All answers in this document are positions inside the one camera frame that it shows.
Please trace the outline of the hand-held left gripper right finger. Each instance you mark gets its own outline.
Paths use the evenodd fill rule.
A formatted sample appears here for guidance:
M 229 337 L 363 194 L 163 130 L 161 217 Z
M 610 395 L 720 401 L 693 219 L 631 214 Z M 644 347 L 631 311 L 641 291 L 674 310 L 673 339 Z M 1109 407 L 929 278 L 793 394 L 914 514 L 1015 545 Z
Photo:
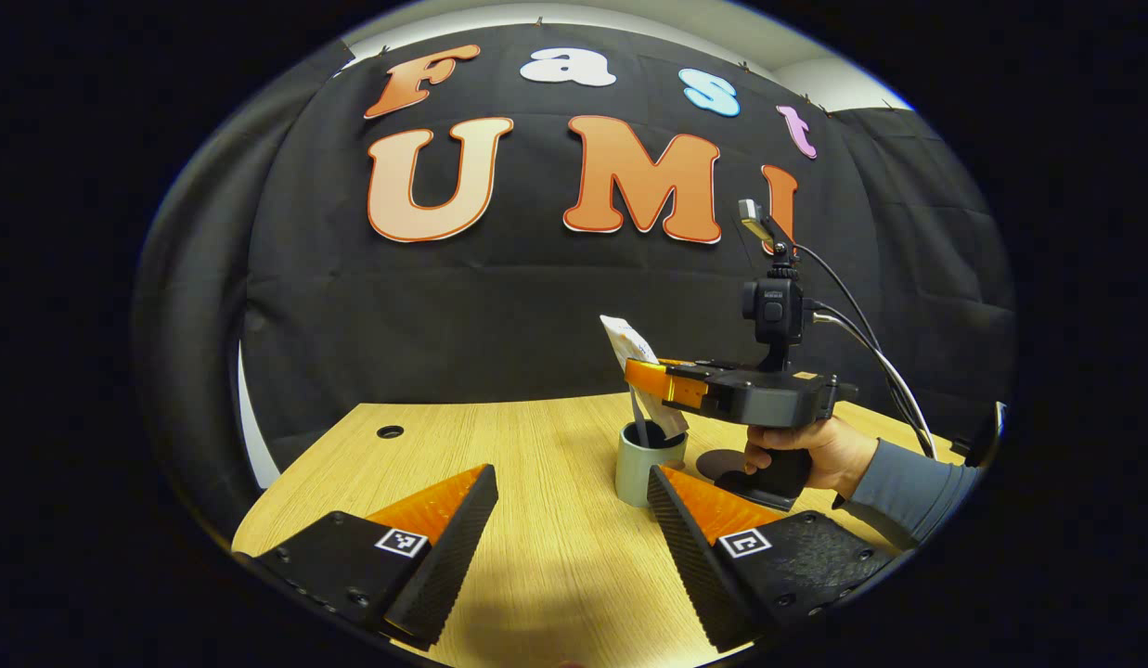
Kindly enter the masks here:
M 819 624 L 895 556 L 816 511 L 776 511 L 653 466 L 647 502 L 678 578 L 718 651 Z

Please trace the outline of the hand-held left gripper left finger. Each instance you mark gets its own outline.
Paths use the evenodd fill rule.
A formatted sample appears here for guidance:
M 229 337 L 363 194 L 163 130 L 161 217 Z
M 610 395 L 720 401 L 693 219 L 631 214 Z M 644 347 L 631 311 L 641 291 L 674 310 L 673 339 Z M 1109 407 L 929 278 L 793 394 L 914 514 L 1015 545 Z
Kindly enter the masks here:
M 231 556 L 349 634 L 429 650 L 497 500 L 496 469 L 483 464 L 366 516 L 332 510 L 273 546 Z

